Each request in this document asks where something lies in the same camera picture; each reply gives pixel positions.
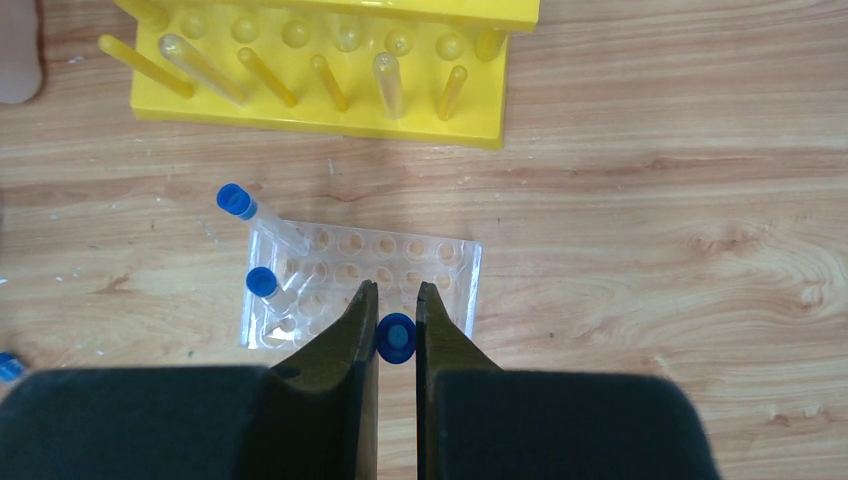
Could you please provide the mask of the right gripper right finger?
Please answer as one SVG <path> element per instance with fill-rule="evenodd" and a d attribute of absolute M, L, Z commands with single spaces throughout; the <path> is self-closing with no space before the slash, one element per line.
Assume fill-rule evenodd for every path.
<path fill-rule="evenodd" d="M 416 305 L 422 479 L 716 479 L 698 413 L 651 375 L 507 370 L 450 319 L 437 287 Z"/>

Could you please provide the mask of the blue capped tube long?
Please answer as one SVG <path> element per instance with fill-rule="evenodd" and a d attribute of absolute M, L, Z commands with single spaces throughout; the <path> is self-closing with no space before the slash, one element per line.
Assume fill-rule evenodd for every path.
<path fill-rule="evenodd" d="M 309 244 L 303 233 L 291 222 L 281 219 L 240 185 L 223 185 L 216 194 L 216 203 L 220 209 L 246 222 L 251 228 L 270 235 L 290 252 L 297 255 L 306 255 L 309 252 Z"/>

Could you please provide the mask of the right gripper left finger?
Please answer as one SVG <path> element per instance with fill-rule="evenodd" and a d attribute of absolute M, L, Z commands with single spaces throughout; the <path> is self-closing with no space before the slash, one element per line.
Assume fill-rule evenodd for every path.
<path fill-rule="evenodd" d="M 1 404 L 5 479 L 372 479 L 378 292 L 284 361 L 45 370 Z"/>

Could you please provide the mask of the clear glass test tube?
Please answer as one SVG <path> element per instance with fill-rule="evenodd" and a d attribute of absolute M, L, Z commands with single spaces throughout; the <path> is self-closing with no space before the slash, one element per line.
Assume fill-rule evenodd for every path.
<path fill-rule="evenodd" d="M 166 60 L 219 96 L 239 107 L 247 104 L 245 89 L 183 37 L 163 35 L 158 48 Z"/>

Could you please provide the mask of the blue capped tube front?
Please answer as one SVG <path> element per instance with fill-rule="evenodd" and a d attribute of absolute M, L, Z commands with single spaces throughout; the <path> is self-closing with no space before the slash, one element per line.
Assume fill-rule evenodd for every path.
<path fill-rule="evenodd" d="M 11 386 L 22 380 L 27 373 L 26 365 L 16 355 L 7 351 L 0 353 L 0 378 L 2 384 Z"/>

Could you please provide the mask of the yellow test tube rack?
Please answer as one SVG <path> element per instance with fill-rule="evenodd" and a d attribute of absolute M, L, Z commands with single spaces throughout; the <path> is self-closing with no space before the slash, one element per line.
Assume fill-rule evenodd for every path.
<path fill-rule="evenodd" d="M 214 123 L 497 149 L 508 48 L 536 1 L 123 1 L 133 45 L 100 49 L 131 68 L 140 119 Z M 239 107 L 166 60 L 176 34 L 248 94 Z"/>

